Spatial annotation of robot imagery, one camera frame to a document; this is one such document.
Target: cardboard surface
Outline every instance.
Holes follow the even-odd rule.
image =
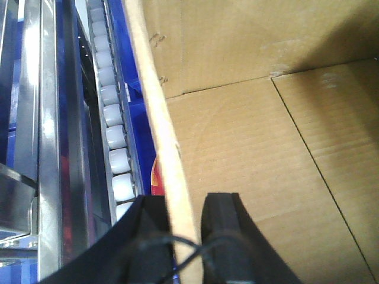
[[[316,69],[274,82],[379,279],[379,63]]]
[[[239,192],[304,283],[374,283],[270,79],[167,102],[197,224],[208,192]]]
[[[143,1],[167,98],[268,75],[373,58],[372,0]],[[166,38],[156,47],[156,39]]]
[[[182,93],[181,6],[177,0],[143,1],[157,75],[167,98]]]

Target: white roller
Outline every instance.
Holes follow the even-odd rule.
[[[107,105],[104,107],[104,118],[108,127],[123,123],[119,104]]]
[[[98,71],[99,80],[102,86],[115,85],[113,67],[100,68]]]
[[[96,52],[96,61],[99,68],[113,66],[112,56],[109,50]]]
[[[131,184],[131,174],[114,176],[112,178],[113,195],[116,201],[126,201],[136,197]]]
[[[130,171],[126,148],[110,151],[109,162],[114,175]]]
[[[94,43],[95,43],[96,51],[110,49],[107,35],[99,35],[98,37],[94,37]]]
[[[92,23],[92,30],[96,37],[107,35],[107,27],[105,26],[105,21],[97,21]]]
[[[116,85],[108,85],[100,89],[100,94],[104,105],[118,104]]]
[[[104,20],[104,9],[102,7],[91,9],[89,13],[91,14],[92,22]]]
[[[102,8],[102,3],[100,0],[88,0],[88,5],[91,9]]]
[[[124,204],[120,204],[119,206],[116,207],[116,219],[119,221],[122,216],[128,211],[128,209],[131,207],[133,203],[132,202],[127,202]]]
[[[126,147],[125,131],[122,125],[108,127],[105,133],[111,150]]]

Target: blue panel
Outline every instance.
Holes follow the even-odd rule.
[[[133,51],[131,49],[129,34],[126,28],[122,3],[120,0],[110,0],[109,4],[113,16],[114,33],[117,37],[118,52],[120,54],[124,80],[129,86],[137,91],[136,95],[139,94],[141,98],[141,87],[136,64],[134,62]]]
[[[120,0],[109,0],[113,16],[115,38],[118,54],[121,60],[124,80],[128,84],[131,102],[129,110],[133,124],[134,139],[136,142],[142,183],[145,194],[151,194],[151,171],[155,159],[155,149],[152,140],[150,125],[147,120],[146,108],[142,99],[142,92],[137,74],[136,64],[127,32],[123,6]]]
[[[131,123],[133,124],[139,165],[145,194],[151,194],[151,171],[155,159],[155,149],[146,108],[142,99],[129,103]]]

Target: cardboard box flap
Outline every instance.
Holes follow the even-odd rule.
[[[379,2],[144,1],[167,98],[359,59],[379,48]]]

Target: black plastic part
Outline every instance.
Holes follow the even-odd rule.
[[[127,213],[96,244],[41,284],[156,283],[172,267],[172,249],[154,246],[125,254],[137,239],[168,233],[163,196],[139,196]]]
[[[233,233],[246,242],[211,249],[218,278],[204,266],[204,283],[301,284],[252,221],[237,193],[209,193],[201,218],[203,244],[214,235]]]

